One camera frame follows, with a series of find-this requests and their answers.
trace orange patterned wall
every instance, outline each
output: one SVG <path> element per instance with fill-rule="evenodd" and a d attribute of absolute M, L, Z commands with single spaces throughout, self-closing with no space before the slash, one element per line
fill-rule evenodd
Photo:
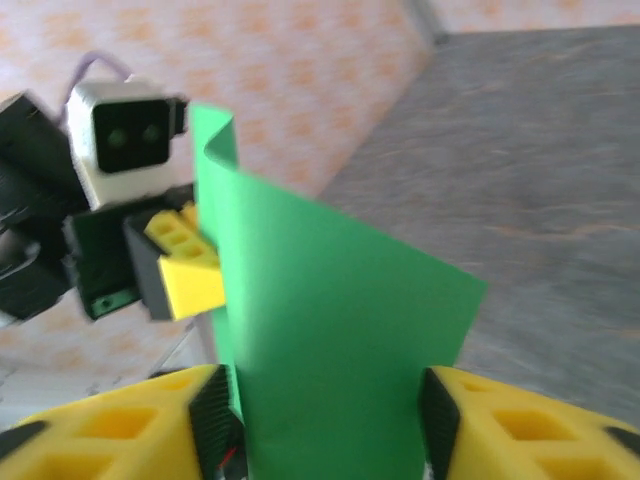
<path fill-rule="evenodd" d="M 638 0 L 429 0 L 448 31 L 537 30 L 640 23 Z"/>
<path fill-rule="evenodd" d="M 307 194 L 342 167 L 429 52 L 400 0 L 2 0 L 0 95 L 29 87 L 57 109 L 81 54 L 96 48 L 169 91 L 231 108 L 244 167 Z M 181 139 L 174 152 L 185 181 L 189 148 Z M 70 294 L 0 331 L 0 366 L 139 377 L 184 328 L 145 318 L 133 307 L 88 325 Z"/>

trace green cardboard sheet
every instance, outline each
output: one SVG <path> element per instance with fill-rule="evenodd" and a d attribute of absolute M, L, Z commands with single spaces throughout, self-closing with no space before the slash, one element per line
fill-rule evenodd
<path fill-rule="evenodd" d="M 485 285 L 240 172 L 228 112 L 193 106 L 190 125 L 251 480 L 422 479 L 421 373 L 453 364 Z"/>

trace purple cable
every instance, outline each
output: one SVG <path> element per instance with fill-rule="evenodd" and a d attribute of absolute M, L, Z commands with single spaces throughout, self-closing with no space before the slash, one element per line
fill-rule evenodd
<path fill-rule="evenodd" d="M 124 63 L 107 52 L 94 50 L 85 53 L 80 59 L 80 63 L 76 67 L 76 71 L 71 78 L 71 81 L 69 82 L 69 87 L 67 88 L 64 101 L 62 102 L 62 107 L 60 107 L 60 113 L 58 114 L 58 118 L 56 118 L 55 120 L 56 125 L 62 126 L 62 124 L 66 120 L 67 102 L 71 98 L 71 92 L 73 91 L 74 87 L 87 75 L 89 67 L 91 67 L 91 65 L 93 65 L 98 60 L 102 60 L 103 63 L 110 67 L 122 79 L 122 81 L 125 81 L 133 74 L 129 67 L 127 67 Z"/>

